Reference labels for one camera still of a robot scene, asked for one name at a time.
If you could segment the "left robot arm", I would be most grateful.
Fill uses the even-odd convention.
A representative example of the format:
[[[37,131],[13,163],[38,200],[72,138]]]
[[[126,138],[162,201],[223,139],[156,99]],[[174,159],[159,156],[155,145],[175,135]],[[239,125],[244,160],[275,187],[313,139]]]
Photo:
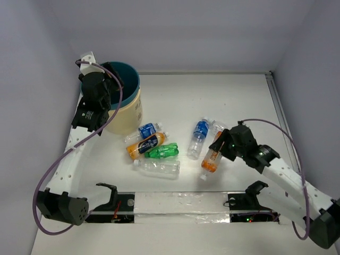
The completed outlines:
[[[122,108],[124,82],[121,70],[114,62],[98,64],[79,59],[82,97],[71,122],[69,144],[47,170],[34,191],[33,218],[38,229],[47,235],[51,232],[41,224],[43,218],[79,226],[97,208],[111,210],[117,205],[117,187],[99,182],[95,190],[79,193],[79,183],[93,143],[100,138],[103,129],[111,124]]]

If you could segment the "orange label tea bottle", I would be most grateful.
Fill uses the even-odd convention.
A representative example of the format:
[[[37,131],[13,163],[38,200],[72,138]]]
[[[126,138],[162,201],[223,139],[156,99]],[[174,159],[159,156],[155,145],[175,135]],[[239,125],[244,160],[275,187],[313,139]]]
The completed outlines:
[[[202,180],[206,181],[210,174],[217,171],[221,158],[222,158],[222,155],[220,152],[216,152],[212,149],[209,149],[207,151],[207,154],[205,155],[201,163],[202,174],[200,178]]]

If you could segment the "blue label clear bottle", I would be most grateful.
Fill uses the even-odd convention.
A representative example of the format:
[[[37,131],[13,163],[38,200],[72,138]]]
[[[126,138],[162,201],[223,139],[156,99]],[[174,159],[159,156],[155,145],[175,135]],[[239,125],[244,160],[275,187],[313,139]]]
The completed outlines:
[[[187,156],[189,158],[195,160],[199,158],[204,141],[212,124],[213,120],[207,117],[203,117],[197,122],[192,132],[191,141],[187,149]]]

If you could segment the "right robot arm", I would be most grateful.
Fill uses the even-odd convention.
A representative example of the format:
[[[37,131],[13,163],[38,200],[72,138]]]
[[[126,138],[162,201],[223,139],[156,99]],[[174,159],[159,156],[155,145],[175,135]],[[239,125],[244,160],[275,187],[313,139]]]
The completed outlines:
[[[282,189],[277,192],[265,182],[254,182],[245,190],[248,207],[266,207],[282,214],[292,221],[293,228],[305,229],[301,239],[310,238],[323,249],[329,249],[339,239],[339,200],[307,182],[303,171],[289,167],[272,147],[258,144],[243,121],[224,129],[209,148],[230,161],[241,158]]]

